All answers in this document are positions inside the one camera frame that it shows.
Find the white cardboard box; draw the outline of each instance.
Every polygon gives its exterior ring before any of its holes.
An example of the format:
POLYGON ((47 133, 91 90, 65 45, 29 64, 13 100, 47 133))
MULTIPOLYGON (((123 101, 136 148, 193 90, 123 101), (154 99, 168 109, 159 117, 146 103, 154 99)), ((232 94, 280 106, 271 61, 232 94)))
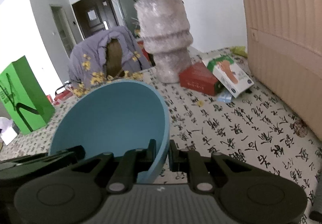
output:
POLYGON ((1 117, 0 126, 2 128, 0 137, 3 142, 8 145, 15 137, 17 137, 19 129, 12 120, 3 117, 1 117))
POLYGON ((218 52, 200 54, 202 62, 215 77, 237 98, 242 92, 254 85, 249 76, 229 55, 220 56, 218 52))

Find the doorway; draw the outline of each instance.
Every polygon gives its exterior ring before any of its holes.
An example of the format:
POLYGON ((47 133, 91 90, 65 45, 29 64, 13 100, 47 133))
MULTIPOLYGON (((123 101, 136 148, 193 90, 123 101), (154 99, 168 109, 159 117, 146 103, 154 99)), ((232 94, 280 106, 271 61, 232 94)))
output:
POLYGON ((59 37, 62 40, 62 44, 64 45, 68 57, 70 57, 71 51, 76 45, 76 41, 68 24, 66 13, 62 6, 50 6, 50 8, 53 13, 54 22, 57 27, 59 37))
POLYGON ((118 26, 111 0, 80 0, 72 7, 84 38, 118 26))

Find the white textured vase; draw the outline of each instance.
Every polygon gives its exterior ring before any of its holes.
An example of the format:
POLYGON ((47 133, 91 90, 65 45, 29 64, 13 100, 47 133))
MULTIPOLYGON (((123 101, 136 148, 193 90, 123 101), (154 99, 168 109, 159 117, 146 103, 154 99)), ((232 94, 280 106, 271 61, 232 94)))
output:
POLYGON ((187 47, 193 38, 182 0, 139 0, 134 6, 144 48, 153 54, 159 80, 178 82, 179 73, 192 64, 187 47))

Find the purple jacket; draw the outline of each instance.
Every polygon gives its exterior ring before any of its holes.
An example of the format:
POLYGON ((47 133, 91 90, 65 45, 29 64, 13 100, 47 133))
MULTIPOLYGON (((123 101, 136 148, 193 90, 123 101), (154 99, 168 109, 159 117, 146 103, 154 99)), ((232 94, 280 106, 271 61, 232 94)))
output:
POLYGON ((132 33, 124 26, 113 27, 94 34, 73 48, 70 54, 69 78, 74 87, 77 87, 78 83, 83 83, 86 88, 90 88, 92 73, 105 73, 106 69, 103 66, 106 64, 106 45, 112 39, 117 39, 121 45, 123 70, 128 70, 130 73, 140 71, 140 63, 142 69, 151 67, 132 33), (132 60, 135 51, 141 55, 140 62, 132 60))

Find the green box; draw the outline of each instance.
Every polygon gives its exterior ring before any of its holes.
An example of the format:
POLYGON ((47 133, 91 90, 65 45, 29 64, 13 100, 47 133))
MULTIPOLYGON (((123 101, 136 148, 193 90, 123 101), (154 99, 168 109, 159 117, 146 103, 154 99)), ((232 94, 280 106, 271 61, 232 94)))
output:
POLYGON ((25 56, 0 74, 0 99, 22 134, 45 126, 55 112, 25 56))

